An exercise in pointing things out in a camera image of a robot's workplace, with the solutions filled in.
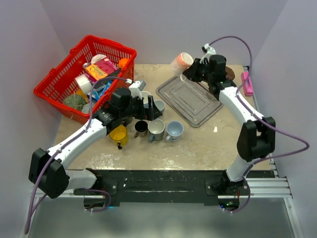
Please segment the blue speckled mug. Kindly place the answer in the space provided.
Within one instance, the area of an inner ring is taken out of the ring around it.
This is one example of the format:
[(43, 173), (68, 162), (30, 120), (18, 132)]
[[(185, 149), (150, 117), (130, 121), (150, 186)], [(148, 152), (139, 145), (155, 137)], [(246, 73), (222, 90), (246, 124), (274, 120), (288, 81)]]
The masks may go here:
[(163, 116), (165, 110), (165, 103), (162, 100), (155, 100), (154, 101), (154, 113), (156, 118), (161, 118)]

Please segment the yellow mug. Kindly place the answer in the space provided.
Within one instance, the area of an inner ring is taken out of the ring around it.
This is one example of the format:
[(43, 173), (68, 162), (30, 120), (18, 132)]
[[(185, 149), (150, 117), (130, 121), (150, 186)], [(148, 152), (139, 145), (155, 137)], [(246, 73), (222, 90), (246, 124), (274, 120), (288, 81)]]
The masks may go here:
[(129, 142), (127, 128), (123, 125), (116, 127), (112, 132), (110, 132), (109, 137), (115, 143), (119, 150), (121, 150)]

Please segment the dark blue-grey mug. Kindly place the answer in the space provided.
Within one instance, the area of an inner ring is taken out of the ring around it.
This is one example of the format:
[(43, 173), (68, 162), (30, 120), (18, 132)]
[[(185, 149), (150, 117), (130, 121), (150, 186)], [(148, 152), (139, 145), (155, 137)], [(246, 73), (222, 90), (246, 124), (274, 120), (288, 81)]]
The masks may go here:
[(149, 139), (150, 143), (154, 141), (160, 141), (163, 139), (165, 131), (165, 123), (161, 119), (155, 119), (150, 121), (148, 124), (148, 132), (149, 132)]

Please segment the dark grey mug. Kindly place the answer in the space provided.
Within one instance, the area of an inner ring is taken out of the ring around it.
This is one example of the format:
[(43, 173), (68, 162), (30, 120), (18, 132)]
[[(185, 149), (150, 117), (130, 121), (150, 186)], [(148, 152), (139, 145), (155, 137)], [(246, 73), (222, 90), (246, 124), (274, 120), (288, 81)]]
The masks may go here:
[(127, 127), (133, 121), (133, 117), (128, 117), (122, 121), (123, 125)]

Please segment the grey mug white base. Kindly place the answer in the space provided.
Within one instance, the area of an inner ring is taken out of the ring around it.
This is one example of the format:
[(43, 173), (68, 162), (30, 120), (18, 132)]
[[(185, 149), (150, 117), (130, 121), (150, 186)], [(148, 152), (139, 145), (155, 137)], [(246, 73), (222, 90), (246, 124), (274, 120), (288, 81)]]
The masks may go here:
[(167, 137), (166, 141), (169, 142), (177, 142), (180, 139), (180, 136), (184, 132), (184, 126), (181, 122), (177, 120), (173, 120), (168, 123), (166, 127)]

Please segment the light blue mug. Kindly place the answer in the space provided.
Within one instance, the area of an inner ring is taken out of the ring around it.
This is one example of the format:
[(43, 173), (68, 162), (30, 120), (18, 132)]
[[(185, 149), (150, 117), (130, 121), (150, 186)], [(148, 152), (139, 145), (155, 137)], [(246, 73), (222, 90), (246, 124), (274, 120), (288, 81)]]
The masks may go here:
[(148, 96), (151, 96), (151, 93), (149, 93), (148, 91), (141, 91), (141, 96), (143, 98), (144, 108), (148, 108), (149, 107)]

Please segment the pink white mug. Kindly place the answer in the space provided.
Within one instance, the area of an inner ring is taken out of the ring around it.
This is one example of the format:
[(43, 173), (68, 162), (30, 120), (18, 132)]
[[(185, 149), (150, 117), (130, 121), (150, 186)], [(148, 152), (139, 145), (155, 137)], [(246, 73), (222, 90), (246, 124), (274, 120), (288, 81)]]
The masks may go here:
[(185, 81), (187, 77), (183, 74), (192, 64), (193, 58), (186, 52), (180, 53), (170, 64), (171, 70), (175, 76), (180, 77), (181, 81)]

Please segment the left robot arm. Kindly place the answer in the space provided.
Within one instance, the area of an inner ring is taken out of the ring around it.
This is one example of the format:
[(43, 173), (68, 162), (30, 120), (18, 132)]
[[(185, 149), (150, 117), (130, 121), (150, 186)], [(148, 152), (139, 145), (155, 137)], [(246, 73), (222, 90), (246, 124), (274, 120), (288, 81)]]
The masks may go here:
[(141, 95), (128, 88), (117, 88), (111, 99), (75, 133), (58, 145), (45, 151), (41, 148), (32, 154), (29, 181), (49, 198), (59, 197), (65, 190), (85, 188), (98, 194), (103, 188), (101, 180), (89, 171), (67, 172), (67, 168), (94, 142), (107, 136), (128, 118), (153, 121), (162, 116), (152, 96), (144, 104)]

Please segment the small maroon cup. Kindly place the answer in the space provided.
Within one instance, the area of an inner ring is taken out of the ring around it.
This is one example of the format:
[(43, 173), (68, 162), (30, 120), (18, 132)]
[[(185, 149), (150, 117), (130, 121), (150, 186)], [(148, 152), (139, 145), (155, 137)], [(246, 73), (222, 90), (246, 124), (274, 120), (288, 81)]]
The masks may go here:
[(134, 138), (145, 137), (148, 134), (148, 123), (144, 120), (136, 122), (134, 128), (136, 130)]

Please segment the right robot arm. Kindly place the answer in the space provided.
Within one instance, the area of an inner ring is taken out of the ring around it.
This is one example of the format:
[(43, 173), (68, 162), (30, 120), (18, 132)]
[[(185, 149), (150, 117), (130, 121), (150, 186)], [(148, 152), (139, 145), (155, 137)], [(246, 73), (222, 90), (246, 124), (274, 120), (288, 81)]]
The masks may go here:
[(237, 141), (237, 158), (223, 172), (219, 193), (233, 194), (242, 186), (243, 178), (252, 165), (275, 150), (275, 120), (264, 117), (237, 91), (237, 86), (226, 73), (226, 58), (212, 55), (209, 59), (196, 58), (182, 73), (192, 82), (206, 82), (211, 94), (224, 104), (241, 125)]

